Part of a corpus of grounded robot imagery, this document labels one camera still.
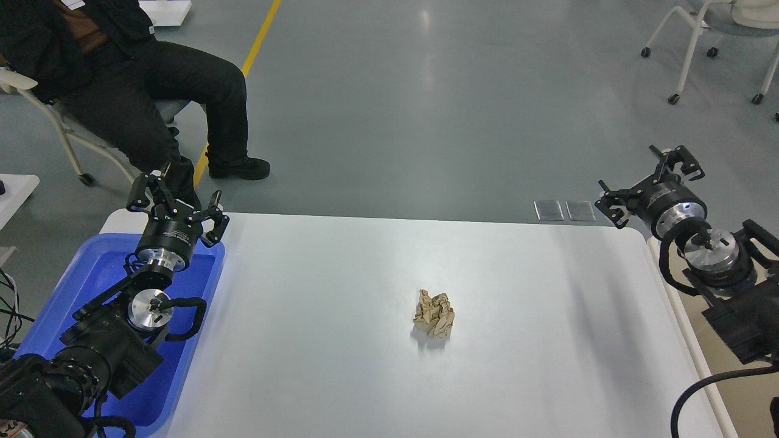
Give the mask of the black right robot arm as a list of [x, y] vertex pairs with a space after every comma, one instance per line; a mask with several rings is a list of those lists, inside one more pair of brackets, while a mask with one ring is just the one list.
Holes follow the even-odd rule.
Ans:
[[719, 372], [686, 389], [671, 411], [671, 435], [679, 436], [682, 408], [697, 391], [724, 380], [777, 372], [777, 237], [746, 220], [737, 232], [713, 227], [707, 206], [686, 185], [705, 176], [684, 146], [659, 150], [654, 172], [628, 189], [610, 189], [595, 207], [625, 228], [639, 217], [660, 242], [658, 267], [664, 281], [687, 296], [707, 303], [703, 317], [740, 363], [763, 367]]

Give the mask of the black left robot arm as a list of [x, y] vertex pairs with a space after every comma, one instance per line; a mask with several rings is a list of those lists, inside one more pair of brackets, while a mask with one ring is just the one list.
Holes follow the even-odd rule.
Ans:
[[211, 248], [222, 241], [230, 217], [221, 198], [215, 191], [198, 210], [173, 197], [162, 172], [134, 180], [126, 208], [148, 222], [126, 276], [73, 313], [53, 358], [24, 354], [2, 365], [3, 437], [104, 437], [108, 428], [136, 436], [130, 419], [103, 415], [102, 405], [161, 366], [160, 344], [200, 332], [206, 300], [170, 297], [166, 288], [189, 268], [197, 242]]

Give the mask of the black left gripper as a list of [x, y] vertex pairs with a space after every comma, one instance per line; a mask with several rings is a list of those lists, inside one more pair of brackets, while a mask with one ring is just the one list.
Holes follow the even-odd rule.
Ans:
[[[222, 194], [221, 190], [215, 191], [206, 210], [195, 211], [186, 203], [173, 204], [162, 171], [138, 175], [126, 203], [129, 212], [148, 214], [144, 233], [134, 251], [137, 260], [175, 273], [187, 269], [198, 238], [207, 248], [222, 241], [230, 221], [220, 204]], [[192, 214], [193, 223], [189, 223], [187, 218]], [[212, 229], [202, 233], [204, 221], [212, 221]]]

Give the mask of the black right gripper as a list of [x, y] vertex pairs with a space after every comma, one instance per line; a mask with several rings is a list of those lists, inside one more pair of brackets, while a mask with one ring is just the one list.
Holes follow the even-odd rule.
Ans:
[[707, 218], [703, 200], [683, 185], [704, 178], [705, 172], [685, 146], [660, 150], [650, 145], [649, 150], [658, 158], [653, 174], [630, 189], [612, 190], [599, 180], [602, 194], [595, 207], [618, 229], [631, 216], [639, 217], [660, 240], [685, 219]]

